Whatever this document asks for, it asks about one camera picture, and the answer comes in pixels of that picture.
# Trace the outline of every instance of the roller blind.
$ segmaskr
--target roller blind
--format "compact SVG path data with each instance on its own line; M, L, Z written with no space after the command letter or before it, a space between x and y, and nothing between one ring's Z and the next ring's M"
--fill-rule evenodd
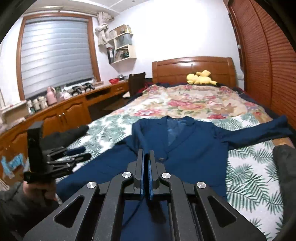
M25 98L48 86L57 87L92 78L88 19L41 17L26 20L21 71Z

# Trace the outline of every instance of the window frame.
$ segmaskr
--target window frame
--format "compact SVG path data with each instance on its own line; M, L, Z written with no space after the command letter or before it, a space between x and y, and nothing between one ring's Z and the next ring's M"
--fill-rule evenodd
M18 91L20 95L20 100L25 100L25 94L24 94L24 89L22 85L22 66L21 66L22 38L24 34L25 23L26 23L26 20L28 19L34 19L34 18L40 18L40 17L75 17L75 18L88 19L87 36L89 41L91 67L93 70L94 77L96 78L96 81L101 82L99 66L98 66L98 61L96 57L96 47L94 43L94 30L93 30L92 16L76 14L76 13L61 13L61 12L32 14L32 15L23 17L21 27L20 27L20 33L17 41L16 72L17 72L17 86L18 86Z

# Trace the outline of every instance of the red bowl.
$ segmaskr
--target red bowl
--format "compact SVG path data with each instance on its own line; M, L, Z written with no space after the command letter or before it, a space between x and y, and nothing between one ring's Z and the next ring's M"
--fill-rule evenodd
M110 79L109 82L110 82L110 84L115 85L115 84L117 84L119 82L119 79L118 78Z

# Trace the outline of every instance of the blue suit jacket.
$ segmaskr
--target blue suit jacket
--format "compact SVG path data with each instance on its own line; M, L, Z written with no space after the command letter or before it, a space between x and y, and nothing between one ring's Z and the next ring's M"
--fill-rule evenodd
M229 150L291 134L285 116L237 131L228 131L211 122L196 121L188 116L181 119L168 116L141 119L133 124L130 136L58 183L57 193L64 201L89 181L110 181L115 175L126 171L128 163L136 160L138 149L142 148L145 153L153 150L155 159L164 163L167 172L184 182L194 184L203 181L225 198ZM126 202L124 220L129 218L137 203ZM141 204L137 214L123 230L121 240L133 240L130 232L135 235L134 240L169 240L167 210L162 207L158 212L163 212L165 217L162 224L155 222L145 202Z

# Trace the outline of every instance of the hand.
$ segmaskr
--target hand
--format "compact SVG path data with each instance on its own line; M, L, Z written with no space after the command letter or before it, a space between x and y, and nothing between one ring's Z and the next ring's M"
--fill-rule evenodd
M36 203L44 203L44 198L56 201L56 184L51 183L30 183L23 182L24 194Z

